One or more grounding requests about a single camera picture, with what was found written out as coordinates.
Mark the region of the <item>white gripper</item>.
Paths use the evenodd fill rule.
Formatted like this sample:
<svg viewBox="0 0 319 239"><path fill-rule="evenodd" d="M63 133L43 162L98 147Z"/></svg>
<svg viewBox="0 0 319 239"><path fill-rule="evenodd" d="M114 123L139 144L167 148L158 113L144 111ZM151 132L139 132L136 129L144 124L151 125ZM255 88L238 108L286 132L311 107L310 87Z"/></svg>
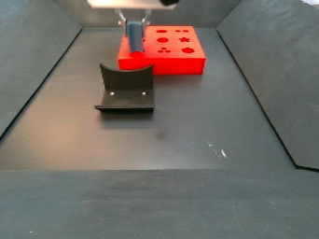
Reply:
<svg viewBox="0 0 319 239"><path fill-rule="evenodd" d="M143 26L150 25L152 9L174 9L179 4L179 0L87 0L94 8L115 8L119 15L119 26L126 28L127 18L122 13L122 9L144 9L144 17L142 19Z"/></svg>

